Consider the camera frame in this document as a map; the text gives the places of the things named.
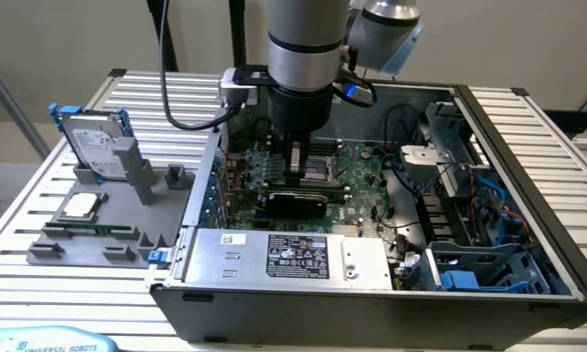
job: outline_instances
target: green circuit board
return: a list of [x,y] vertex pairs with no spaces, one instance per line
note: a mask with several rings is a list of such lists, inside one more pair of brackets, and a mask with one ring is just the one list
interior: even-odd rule
[[387,188],[382,183],[381,162],[383,152],[377,152],[377,145],[365,142],[345,142],[339,152],[331,156],[311,156],[307,163],[327,168],[330,176],[322,184],[335,186],[334,198],[347,195],[339,204],[330,202],[323,219],[273,219],[259,206],[258,198],[266,188],[266,180],[283,183],[281,154],[273,154],[265,144],[255,144],[245,151],[245,169],[241,170],[246,182],[233,187],[229,194],[230,228],[238,230],[274,230],[291,232],[333,233],[337,225],[354,225],[355,230],[366,237],[378,236],[378,223],[373,221],[373,208],[382,214],[390,206]]

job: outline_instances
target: motherboard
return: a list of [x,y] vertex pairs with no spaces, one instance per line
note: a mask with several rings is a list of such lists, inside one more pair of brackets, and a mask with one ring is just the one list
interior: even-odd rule
[[386,155],[381,145],[373,142],[318,140],[297,191],[326,197],[326,212],[315,219],[297,219],[270,215],[261,206],[266,193],[294,191],[283,178],[282,154],[275,153],[266,142],[254,143],[242,153],[231,153],[227,162],[230,228],[358,237],[382,235],[389,229],[381,226],[378,216],[391,206],[382,167]]

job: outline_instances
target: metal pole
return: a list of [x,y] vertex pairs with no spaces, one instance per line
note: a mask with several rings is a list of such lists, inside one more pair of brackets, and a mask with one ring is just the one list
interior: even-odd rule
[[234,66],[246,66],[246,0],[229,0]]
[[18,127],[22,130],[22,133],[28,139],[28,142],[31,142],[32,147],[35,148],[35,151],[38,152],[42,159],[46,159],[46,157],[50,154],[50,148],[46,144],[46,141],[39,134],[38,128],[35,128],[35,125],[32,125],[31,121],[27,118],[27,115],[24,115],[24,112],[22,111],[20,107],[18,106],[18,103],[11,96],[11,93],[3,84],[0,80],[0,103],[4,106],[4,109],[10,113]]

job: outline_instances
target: table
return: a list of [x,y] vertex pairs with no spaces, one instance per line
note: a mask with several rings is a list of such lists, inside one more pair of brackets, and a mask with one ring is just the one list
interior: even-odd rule
[[[170,73],[171,106],[182,122],[211,118],[219,107],[218,78]],[[174,162],[196,170],[206,134],[171,127],[160,111],[159,89],[158,73],[128,71],[122,78],[108,78],[87,107],[126,107],[142,152],[154,166]],[[62,140],[0,219],[0,328],[70,325],[108,335],[126,351],[258,350],[241,345],[190,345],[175,336],[143,282],[147,274],[163,279],[168,275],[166,270],[28,265],[28,247],[39,239],[43,224],[75,182],[75,162]],[[262,348],[262,351],[318,350],[346,349]],[[587,352],[587,324],[576,330],[544,331],[509,351]]]

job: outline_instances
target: blue light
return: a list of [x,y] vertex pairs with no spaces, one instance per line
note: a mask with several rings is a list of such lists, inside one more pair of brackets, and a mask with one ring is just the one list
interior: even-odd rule
[[353,98],[353,95],[357,92],[357,84],[349,84],[347,85],[347,90],[346,90],[346,96]]

